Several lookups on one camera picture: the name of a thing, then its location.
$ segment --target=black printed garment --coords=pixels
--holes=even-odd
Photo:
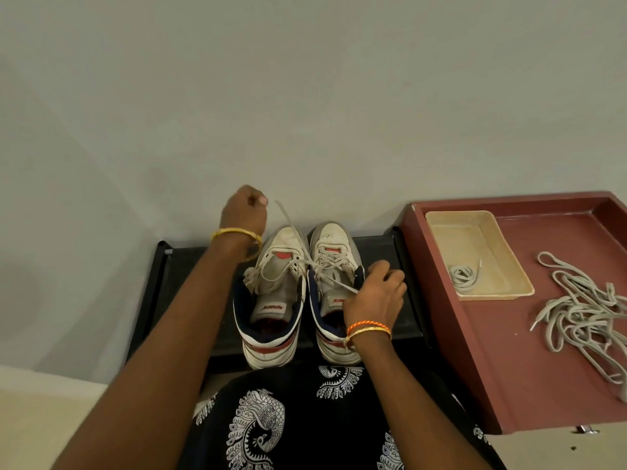
[[[493,468],[496,452],[454,396],[436,402]],[[289,365],[231,381],[193,420],[179,469],[403,469],[363,367]]]

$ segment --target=sneaker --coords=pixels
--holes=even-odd
[[[310,256],[314,266],[307,282],[318,348],[329,363],[357,364],[361,361],[359,354],[344,347],[343,309],[344,300],[364,284],[357,246],[338,223],[324,222],[313,231]]]
[[[294,357],[307,291],[305,241],[295,228],[279,228],[234,285],[235,324],[252,369],[283,366]]]

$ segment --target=yellow container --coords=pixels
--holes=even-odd
[[[513,300],[534,294],[534,286],[489,211],[431,211],[425,218],[448,269],[467,266],[474,287],[456,290],[459,300]]]

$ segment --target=beige floor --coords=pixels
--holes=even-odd
[[[212,377],[197,408],[241,374]],[[104,385],[0,366],[0,468],[49,469],[104,389]],[[509,470],[627,467],[627,422],[593,427],[601,433],[546,429],[488,438]]]

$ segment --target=shoe tongue label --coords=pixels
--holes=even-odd
[[[267,302],[259,308],[255,309],[250,316],[250,323],[262,320],[263,318],[270,318],[272,320],[282,320],[285,316],[287,304],[285,302]]]
[[[327,297],[327,303],[329,304],[329,311],[340,310],[344,306],[344,300],[346,297],[339,295],[330,295]]]

